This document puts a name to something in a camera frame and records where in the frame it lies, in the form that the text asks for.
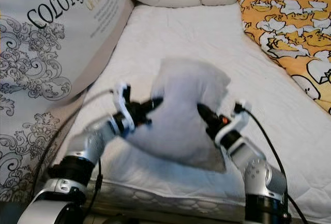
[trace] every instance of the cartoon print blanket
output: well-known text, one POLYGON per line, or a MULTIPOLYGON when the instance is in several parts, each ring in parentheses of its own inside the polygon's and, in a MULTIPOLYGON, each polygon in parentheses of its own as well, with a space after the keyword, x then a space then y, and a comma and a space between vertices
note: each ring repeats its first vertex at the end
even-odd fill
POLYGON ((238 0, 244 32, 331 114, 331 0, 238 0))

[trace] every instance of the gray pillow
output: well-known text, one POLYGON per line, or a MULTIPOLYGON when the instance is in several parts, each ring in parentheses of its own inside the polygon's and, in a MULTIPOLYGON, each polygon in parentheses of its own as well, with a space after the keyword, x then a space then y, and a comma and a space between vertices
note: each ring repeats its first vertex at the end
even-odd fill
POLYGON ((163 103, 148 117, 153 123, 140 126, 126 140, 139 149, 187 166, 224 172, 221 151, 207 135, 197 103, 216 111, 230 78, 216 67, 191 60, 162 62, 151 97, 163 103))

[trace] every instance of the white mattress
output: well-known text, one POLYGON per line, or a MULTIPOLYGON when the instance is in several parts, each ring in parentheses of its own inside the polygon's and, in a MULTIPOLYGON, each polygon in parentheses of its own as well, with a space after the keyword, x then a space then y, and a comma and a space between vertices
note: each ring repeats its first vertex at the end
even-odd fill
MULTIPOLYGON (((331 117, 243 34, 238 4, 178 9, 136 7, 109 64, 86 100, 121 80, 131 84, 132 99, 145 100, 161 60, 169 57, 207 61, 231 77, 219 112, 230 115, 235 99, 252 103, 252 112, 283 162, 289 194, 308 220, 331 223, 331 117)), ((66 142, 92 120, 114 111, 111 96, 86 107, 79 113, 66 142)), ((253 120, 242 134, 276 166, 253 120)), ((62 158, 65 147, 66 144, 56 162, 62 158)), ((220 219, 242 218, 235 217, 235 212, 236 207, 242 210, 245 204, 244 183, 229 161, 227 173, 217 174, 154 158, 116 139, 107 146, 102 165, 100 204, 116 197, 113 204, 126 198, 126 204, 139 202, 139 206, 159 206, 161 210, 172 205, 188 212, 195 210, 193 215, 198 210, 220 219)))

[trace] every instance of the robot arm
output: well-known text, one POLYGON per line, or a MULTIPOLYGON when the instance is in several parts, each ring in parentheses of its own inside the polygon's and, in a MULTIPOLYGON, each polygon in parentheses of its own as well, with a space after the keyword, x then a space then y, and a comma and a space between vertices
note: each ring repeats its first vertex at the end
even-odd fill
POLYGON ((74 136, 67 153, 58 165, 49 168, 50 179, 24 211, 18 224, 74 224, 83 222, 81 206, 86 187, 104 148, 116 136, 123 136, 141 124, 150 124, 146 115, 162 99, 143 104, 130 102, 130 86, 120 84, 114 92, 118 112, 89 124, 74 136))
POLYGON ((245 112, 238 108, 249 109, 241 101, 236 103, 231 116, 217 116, 207 106, 198 104, 198 112, 206 121, 206 132, 214 140, 215 146, 223 146, 231 160, 241 171, 245 182, 246 207, 245 223, 290 223, 291 215, 287 210, 286 177, 268 164, 263 152, 239 131, 248 122, 245 112))

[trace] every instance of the orange blanket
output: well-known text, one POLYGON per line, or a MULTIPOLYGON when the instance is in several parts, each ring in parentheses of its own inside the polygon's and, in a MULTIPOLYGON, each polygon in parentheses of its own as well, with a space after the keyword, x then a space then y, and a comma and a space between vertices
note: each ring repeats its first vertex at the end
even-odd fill
POLYGON ((238 0, 244 32, 331 114, 331 0, 238 0))

